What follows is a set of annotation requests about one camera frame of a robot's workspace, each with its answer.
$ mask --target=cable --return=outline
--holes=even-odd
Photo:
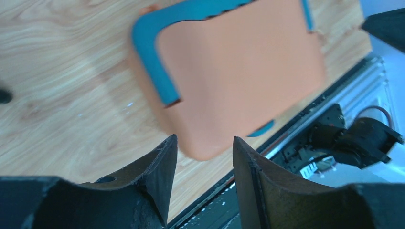
[[[370,109],[377,109],[377,110],[383,112],[384,115],[385,115],[385,117],[386,117],[387,120],[388,120],[388,127],[390,127],[391,129],[394,129],[394,128],[393,128],[393,121],[392,121],[392,118],[391,118],[391,116],[390,116],[390,113],[388,113],[388,111],[385,110],[384,108],[382,108],[382,107],[380,107],[380,106],[376,106],[376,105],[371,105],[371,106],[368,106],[368,107],[362,109],[362,110],[356,115],[356,117],[354,118],[354,121],[356,121],[358,118],[360,118],[360,115],[361,115],[362,113],[364,113],[365,111],[370,110]]]
[[[310,161],[307,161],[306,163],[304,163],[304,164],[302,164],[300,167],[298,167],[298,170],[297,170],[297,171],[299,172],[299,171],[301,171],[303,168],[309,166],[310,164],[312,164],[312,163],[317,163],[317,162],[322,161],[323,159],[325,159],[325,158],[327,158],[327,157],[330,157],[330,156],[332,156],[332,155],[331,155],[331,154],[324,154],[324,155],[319,156],[319,157],[317,157],[317,158],[314,158],[314,159],[312,159],[312,160],[310,160]]]

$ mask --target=wood grain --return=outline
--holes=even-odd
[[[152,0],[15,0],[0,3],[0,175],[95,181],[138,159],[166,135],[126,63],[138,10]],[[158,1],[167,6],[174,1]],[[286,111],[252,147],[295,116],[370,50],[358,0],[311,0],[328,69],[324,88]],[[169,219],[232,169],[231,150],[208,162],[182,154]]]

